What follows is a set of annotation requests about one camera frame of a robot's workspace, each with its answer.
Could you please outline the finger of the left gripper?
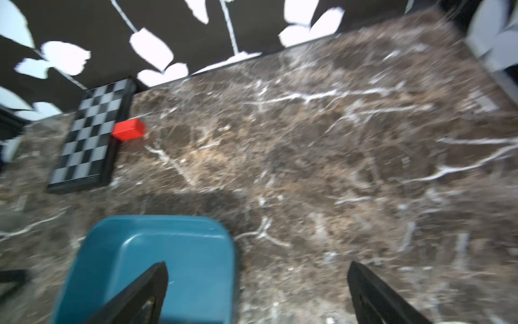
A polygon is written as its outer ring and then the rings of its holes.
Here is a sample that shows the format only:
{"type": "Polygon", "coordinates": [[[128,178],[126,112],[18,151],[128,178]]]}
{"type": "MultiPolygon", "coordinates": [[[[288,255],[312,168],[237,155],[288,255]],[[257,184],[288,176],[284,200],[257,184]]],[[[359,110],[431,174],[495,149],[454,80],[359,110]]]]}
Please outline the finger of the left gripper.
{"type": "Polygon", "coordinates": [[[1,283],[13,284],[10,290],[4,292],[1,295],[1,302],[7,301],[13,297],[26,283],[28,283],[28,270],[27,269],[15,269],[15,270],[1,270],[1,283]]]}

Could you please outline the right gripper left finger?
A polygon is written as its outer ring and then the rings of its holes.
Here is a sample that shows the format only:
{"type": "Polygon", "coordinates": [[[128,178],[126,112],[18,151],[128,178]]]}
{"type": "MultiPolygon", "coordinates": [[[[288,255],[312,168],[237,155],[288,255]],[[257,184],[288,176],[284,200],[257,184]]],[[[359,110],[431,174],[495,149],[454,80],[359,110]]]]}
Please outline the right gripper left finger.
{"type": "Polygon", "coordinates": [[[165,262],[155,263],[87,323],[158,323],[169,276],[165,262]]]}

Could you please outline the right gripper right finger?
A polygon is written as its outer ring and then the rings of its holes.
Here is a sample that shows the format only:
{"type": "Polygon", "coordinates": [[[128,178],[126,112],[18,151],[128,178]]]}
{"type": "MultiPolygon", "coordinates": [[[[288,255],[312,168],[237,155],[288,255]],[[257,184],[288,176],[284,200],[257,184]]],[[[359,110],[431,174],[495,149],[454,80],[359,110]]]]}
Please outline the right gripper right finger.
{"type": "Polygon", "coordinates": [[[367,266],[351,262],[347,282],[359,324],[426,323],[430,321],[367,266]]]}

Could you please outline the teal plastic storage box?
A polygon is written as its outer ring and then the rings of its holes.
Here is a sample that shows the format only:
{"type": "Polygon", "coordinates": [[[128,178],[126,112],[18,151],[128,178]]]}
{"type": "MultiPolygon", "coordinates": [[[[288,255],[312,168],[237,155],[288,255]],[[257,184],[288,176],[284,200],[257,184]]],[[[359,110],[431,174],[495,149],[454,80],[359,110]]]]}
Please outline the teal plastic storage box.
{"type": "Polygon", "coordinates": [[[124,215],[86,235],[53,323],[83,323],[157,263],[167,267],[161,323],[237,323],[239,267],[229,232],[207,217],[124,215]]]}

